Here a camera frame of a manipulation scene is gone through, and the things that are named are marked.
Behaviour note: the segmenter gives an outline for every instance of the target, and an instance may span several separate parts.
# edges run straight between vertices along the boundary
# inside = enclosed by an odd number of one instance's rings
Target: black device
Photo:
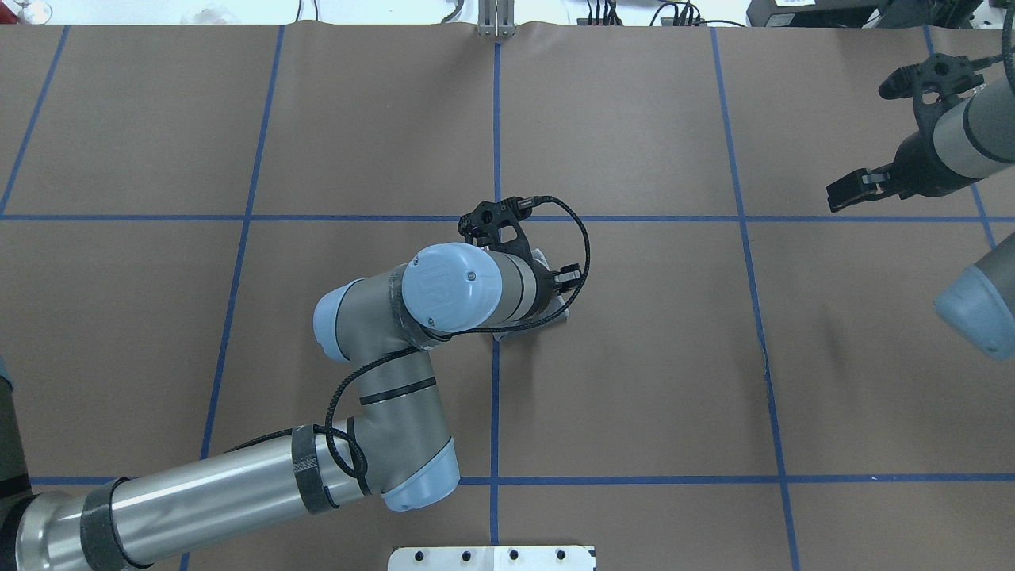
[[[882,0],[876,27],[970,28],[969,18],[984,0]]]
[[[881,0],[751,0],[747,20],[757,27],[862,27]]]

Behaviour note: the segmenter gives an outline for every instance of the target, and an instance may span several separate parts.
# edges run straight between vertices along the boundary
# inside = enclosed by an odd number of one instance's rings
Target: blue tape line
[[[777,476],[504,476],[503,486],[678,486],[779,484]]]
[[[493,201],[500,200],[500,49],[493,44]],[[493,341],[490,373],[490,545],[500,543],[497,511],[500,477],[500,343]]]
[[[247,254],[247,236],[250,234],[251,214],[254,211],[254,199],[257,196],[258,176],[261,172],[261,158],[264,155],[264,141],[268,136],[268,122],[271,117],[271,101],[275,94],[275,79],[278,77],[278,62],[282,55],[282,40],[285,38],[285,27],[278,26],[278,39],[275,41],[275,58],[271,64],[271,78],[268,80],[268,94],[264,101],[264,114],[261,118],[261,134],[258,136],[257,152],[254,155],[254,169],[251,173],[251,186],[247,195],[247,209],[244,214],[244,226],[240,232],[240,246],[236,249],[236,262],[232,268],[232,284],[229,287],[229,302],[225,308],[225,324],[222,327],[222,340],[218,347],[218,362],[215,365],[215,378],[211,384],[211,398],[208,400],[208,416],[205,419],[204,439],[201,442],[201,459],[208,457],[211,446],[211,433],[215,427],[215,413],[218,409],[218,394],[222,386],[222,372],[225,369],[225,353],[229,346],[229,334],[232,329],[232,314],[236,307],[236,293],[240,290],[240,277],[243,273],[244,257]]]
[[[2,214],[10,221],[244,221],[245,214]],[[982,223],[1015,222],[1015,216],[854,216],[746,214],[748,222],[901,222]],[[251,221],[457,222],[457,214],[252,214]],[[731,214],[586,214],[587,222],[739,222]],[[571,222],[569,216],[536,214],[527,221]]]
[[[23,221],[241,221],[243,214],[4,214],[4,220]]]
[[[991,229],[991,221],[987,217],[987,208],[984,207],[984,200],[979,197],[979,188],[976,183],[970,185],[972,189],[972,199],[976,202],[976,209],[979,210],[979,219],[984,222],[984,233],[987,234],[987,242],[991,244],[991,248],[998,246],[997,240],[994,239],[994,230]]]
[[[724,214],[583,214],[582,220],[587,222],[735,222],[739,216]],[[536,214],[526,221],[534,222],[571,222],[570,216],[557,214]]]
[[[116,480],[115,476],[33,476],[32,486],[103,486]]]
[[[1015,482],[1015,474],[847,474],[787,476],[789,484],[883,484],[896,482]]]
[[[730,155],[730,174],[733,177],[733,192],[737,199],[737,214],[740,216],[740,238],[744,246],[744,261],[747,265],[747,282],[751,292],[751,304],[754,306],[754,325],[757,329],[758,344],[761,347],[761,357],[764,360],[764,382],[768,398],[768,420],[771,426],[771,439],[775,448],[775,467],[780,478],[786,476],[786,460],[783,455],[783,439],[779,430],[779,413],[775,409],[775,391],[771,383],[771,368],[768,361],[768,345],[765,342],[764,323],[761,319],[761,304],[758,297],[757,281],[754,276],[754,258],[751,254],[750,236],[747,232],[747,217],[744,210],[744,197],[740,186],[740,170],[737,166],[737,152],[733,144],[733,127],[730,121],[730,108],[726,98],[726,81],[723,78],[722,56],[719,50],[719,35],[716,28],[709,28],[712,33],[713,56],[716,60],[716,81],[719,85],[719,100],[723,111],[723,127],[726,130],[726,146]],[[782,482],[780,491],[783,496],[783,515],[786,519],[786,537],[790,549],[790,561],[794,571],[800,571],[800,554],[797,550],[797,532],[793,522],[793,506],[790,502],[790,487]]]
[[[36,99],[36,108],[31,110],[31,117],[28,119],[28,126],[24,129],[24,137],[21,139],[21,146],[17,149],[17,156],[14,157],[14,166],[10,169],[10,176],[7,177],[7,186],[4,188],[3,197],[0,198],[0,214],[7,209],[7,202],[10,194],[14,191],[14,182],[17,180],[17,171],[21,168],[21,160],[24,159],[24,152],[28,149],[28,141],[31,140],[31,133],[36,130],[36,121],[43,111],[43,102],[46,100],[46,93],[50,90],[50,83],[53,82],[53,75],[57,71],[57,64],[60,63],[60,55],[63,54],[64,45],[67,44],[67,34],[70,33],[70,26],[65,25],[60,33],[60,42],[57,43],[57,51],[53,53],[53,61],[50,62],[50,70],[46,72],[46,80],[43,81],[43,88],[39,91],[39,98]]]
[[[801,216],[781,216],[764,214],[748,214],[744,218],[749,222],[939,222],[955,223],[979,222],[979,216],[826,216],[826,215],[801,215]]]
[[[458,222],[445,214],[254,214],[255,221]]]
[[[112,476],[35,476],[32,486],[101,486]],[[460,486],[489,486],[488,476],[463,476]],[[501,476],[498,486],[707,486],[739,484],[884,484],[1012,482],[1015,473],[816,474],[747,476]]]
[[[931,26],[924,24],[924,42],[927,42],[927,53],[934,55],[934,39],[931,38]]]
[[[500,43],[493,45],[493,201],[500,201]]]

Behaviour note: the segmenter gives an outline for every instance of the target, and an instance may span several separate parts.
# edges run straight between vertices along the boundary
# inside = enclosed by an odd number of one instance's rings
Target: metal bracket
[[[515,35],[515,0],[479,0],[476,33],[498,40]]]
[[[596,548],[583,546],[401,548],[388,571],[595,571]]]

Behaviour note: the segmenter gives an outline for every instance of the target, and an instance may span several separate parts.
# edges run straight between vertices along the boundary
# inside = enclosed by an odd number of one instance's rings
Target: black strap
[[[356,441],[356,418],[355,417],[349,417],[345,421],[345,434],[349,435],[349,440],[351,442],[355,442]],[[358,461],[357,456],[352,453],[351,449],[349,450],[349,455],[352,456],[352,468],[355,469],[356,472],[359,472],[359,468],[362,466],[362,463]],[[358,477],[356,477],[356,482],[359,483],[359,492],[362,493],[362,495],[364,497],[365,496],[369,496],[371,494],[370,487],[369,487],[368,484],[366,484],[366,475],[365,474],[360,474]]]
[[[321,465],[317,457],[317,435],[313,425],[292,429],[292,475],[303,507],[312,514],[337,509],[331,494],[321,479]]]
[[[28,480],[28,475],[26,474],[15,476],[14,478],[8,478],[7,480],[0,482],[0,500],[16,496],[22,492],[30,491],[31,481]]]
[[[116,524],[113,523],[113,492],[129,479],[114,480],[96,488],[84,498],[81,510],[81,551],[93,571],[147,569],[127,557]]]
[[[386,390],[384,392],[379,392],[377,395],[370,395],[367,397],[361,397],[359,399],[359,404],[363,407],[367,405],[376,405],[383,401],[390,401],[398,397],[405,397],[406,395],[412,395],[417,390],[423,390],[424,388],[430,388],[431,386],[437,384],[437,380],[433,377],[429,379],[423,379],[418,383],[412,383],[411,385],[405,385],[398,388],[393,388],[391,390]]]
[[[21,524],[21,516],[28,509],[28,504],[39,496],[29,496],[14,504],[3,523],[0,523],[0,569],[17,569],[15,559],[17,551],[17,528]]]

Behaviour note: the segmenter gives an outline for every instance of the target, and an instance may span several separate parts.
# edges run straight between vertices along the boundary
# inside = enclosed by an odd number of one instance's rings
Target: light blue joint cap
[[[998,361],[1015,355],[1015,316],[994,283],[974,265],[934,301],[934,308],[970,344]]]
[[[451,495],[461,478],[452,438],[426,466],[381,497],[391,511],[424,508]]]
[[[354,279],[342,285],[338,290],[325,295],[318,302],[318,306],[314,308],[314,337],[317,338],[324,354],[332,361],[339,363],[348,363],[349,360],[338,348],[338,306],[342,305],[342,298],[356,281],[360,280]]]
[[[10,390],[14,390],[14,383],[10,380],[10,375],[7,373],[7,365],[3,362],[3,356],[0,355],[0,377],[7,381],[10,385]]]
[[[497,263],[463,241],[424,247],[402,277],[402,300],[412,318],[449,334],[482,326],[497,309],[502,291]]]

